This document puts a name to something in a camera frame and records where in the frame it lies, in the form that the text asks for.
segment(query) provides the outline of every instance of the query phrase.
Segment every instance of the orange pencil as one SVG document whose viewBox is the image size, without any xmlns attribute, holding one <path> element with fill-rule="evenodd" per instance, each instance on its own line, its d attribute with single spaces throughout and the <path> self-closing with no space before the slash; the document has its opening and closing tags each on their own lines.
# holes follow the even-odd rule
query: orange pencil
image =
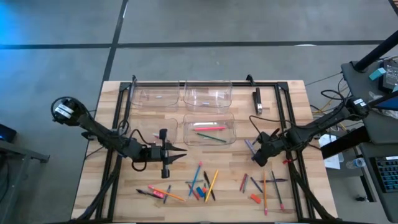
<svg viewBox="0 0 398 224">
<path fill-rule="evenodd" d="M 267 184 L 266 184 L 266 172 L 262 171 L 262 175 L 264 178 L 264 214 L 267 215 L 268 214 L 268 207 L 267 207 Z"/>
<path fill-rule="evenodd" d="M 148 188 L 150 188 L 150 189 L 152 189 L 152 190 L 156 190 L 156 191 L 158 191 L 158 192 L 160 192 L 160 193 L 163 193 L 163 194 L 166 194 L 166 195 L 168 195 L 168 196 L 170 196 L 170 197 L 173 197 L 173 198 L 177 198 L 177 199 L 179 199 L 179 200 L 181 200 L 181 201 L 185 201 L 183 198 L 181 198 L 181 197 L 179 197 L 179 196 L 176 196 L 176 195 L 174 195 L 174 194 L 170 194 L 170 193 L 168 193 L 168 192 L 166 192 L 166 191 L 164 191 L 164 190 L 160 190 L 160 189 L 156 189 L 154 186 L 152 186 L 152 185 L 148 185 Z"/>
</svg>

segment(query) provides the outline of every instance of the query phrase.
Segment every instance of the computer monitor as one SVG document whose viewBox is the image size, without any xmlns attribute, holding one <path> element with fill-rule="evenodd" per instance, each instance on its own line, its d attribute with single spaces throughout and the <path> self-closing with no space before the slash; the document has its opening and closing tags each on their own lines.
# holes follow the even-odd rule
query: computer monitor
<svg viewBox="0 0 398 224">
<path fill-rule="evenodd" d="M 368 103 L 371 108 L 398 111 L 398 91 Z"/>
</svg>

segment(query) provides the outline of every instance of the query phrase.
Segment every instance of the plastic tray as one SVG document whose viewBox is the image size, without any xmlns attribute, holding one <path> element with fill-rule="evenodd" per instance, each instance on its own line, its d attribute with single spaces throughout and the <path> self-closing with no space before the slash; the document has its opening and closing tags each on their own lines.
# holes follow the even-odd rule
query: plastic tray
<svg viewBox="0 0 398 224">
<path fill-rule="evenodd" d="M 223 129 L 203 130 L 203 128 Z M 231 113 L 184 116 L 184 142 L 189 146 L 222 146 L 232 144 L 235 140 L 234 115 Z"/>
<path fill-rule="evenodd" d="M 138 129 L 145 141 L 161 145 L 162 140 L 159 139 L 159 131 L 162 128 L 167 128 L 167 140 L 172 144 L 175 142 L 177 137 L 177 120 L 176 119 L 163 119 L 156 118 L 156 115 L 139 115 L 132 114 L 129 119 L 130 128 L 127 132 L 127 136 L 131 134 L 131 131 Z M 138 142 L 144 143 L 136 131 L 133 135 Z"/>
<path fill-rule="evenodd" d="M 137 82 L 134 85 L 133 96 L 130 99 L 133 107 L 177 111 L 178 99 L 180 98 L 180 83 L 172 82 L 168 83 L 168 85 Z"/>
<path fill-rule="evenodd" d="M 187 81 L 183 100 L 189 111 L 226 113 L 232 102 L 232 83 Z"/>
</svg>

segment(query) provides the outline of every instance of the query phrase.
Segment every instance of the keyboard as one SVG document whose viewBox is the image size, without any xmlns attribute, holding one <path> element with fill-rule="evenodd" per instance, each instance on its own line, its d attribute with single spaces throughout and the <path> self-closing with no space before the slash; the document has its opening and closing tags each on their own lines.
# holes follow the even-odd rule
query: keyboard
<svg viewBox="0 0 398 224">
<path fill-rule="evenodd" d="M 398 192 L 398 156 L 373 157 L 371 162 L 383 192 Z"/>
</svg>

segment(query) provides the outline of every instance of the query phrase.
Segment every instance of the white paper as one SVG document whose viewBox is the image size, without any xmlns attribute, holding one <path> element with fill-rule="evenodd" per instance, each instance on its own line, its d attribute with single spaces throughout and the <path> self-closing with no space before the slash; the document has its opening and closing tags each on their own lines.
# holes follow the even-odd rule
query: white paper
<svg viewBox="0 0 398 224">
<path fill-rule="evenodd" d="M 324 134 L 319 139 L 319 145 L 322 147 L 333 141 L 336 141 L 336 136 L 334 135 L 330 136 L 329 134 Z M 338 155 L 334 155 L 332 157 L 324 159 L 323 161 L 325 163 L 325 167 L 327 168 L 340 169 L 340 161 L 338 160 Z"/>
</svg>

